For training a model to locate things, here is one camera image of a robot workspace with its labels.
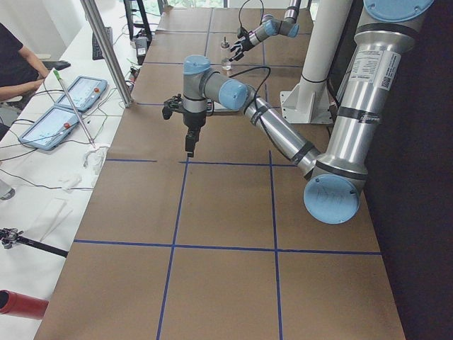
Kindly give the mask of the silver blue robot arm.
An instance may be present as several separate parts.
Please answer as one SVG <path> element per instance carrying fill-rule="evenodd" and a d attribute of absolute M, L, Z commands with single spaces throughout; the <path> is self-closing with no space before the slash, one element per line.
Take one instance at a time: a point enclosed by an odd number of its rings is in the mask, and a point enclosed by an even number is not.
<path fill-rule="evenodd" d="M 258 90 L 212 68 L 202 55 L 183 63 L 183 93 L 176 109 L 195 151 L 209 101 L 242 113 L 306 179 L 306 210 L 326 224 L 355 216 L 367 180 L 365 158 L 402 55 L 415 45 L 430 1 L 364 1 L 355 30 L 355 52 L 335 116 L 321 106 L 328 74 L 351 9 L 350 1 L 322 1 L 299 83 L 281 93 L 276 110 Z"/>
<path fill-rule="evenodd" d="M 229 49 L 231 53 L 229 58 L 230 62 L 239 61 L 244 56 L 244 52 L 251 50 L 273 35 L 283 35 L 294 38 L 299 32 L 297 18 L 301 0 L 290 1 L 282 20 L 277 20 L 272 15 L 265 15 L 263 13 L 264 4 L 260 1 L 260 25 L 256 29 L 250 31 L 245 29 L 241 21 L 241 11 L 247 3 L 248 1 L 245 1 L 239 9 L 238 19 L 240 27 L 237 33 L 238 40 Z"/>

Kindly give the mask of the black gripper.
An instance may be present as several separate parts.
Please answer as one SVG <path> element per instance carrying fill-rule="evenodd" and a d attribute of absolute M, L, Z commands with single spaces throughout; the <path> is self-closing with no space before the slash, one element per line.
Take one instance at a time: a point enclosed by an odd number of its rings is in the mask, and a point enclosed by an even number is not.
<path fill-rule="evenodd" d="M 246 51 L 249 51 L 253 48 L 253 43 L 251 42 L 250 36 L 245 35 L 241 37 L 239 40 L 237 40 L 230 48 L 231 52 L 236 52 L 235 55 L 233 55 L 229 61 L 239 61 L 243 56 Z"/>
<path fill-rule="evenodd" d="M 200 130 L 206 123 L 206 113 L 206 111 L 199 113 L 187 111 L 183 114 L 183 122 L 189 129 L 185 136 L 185 151 L 190 153 L 190 157 L 194 157 L 195 146 L 199 141 Z"/>

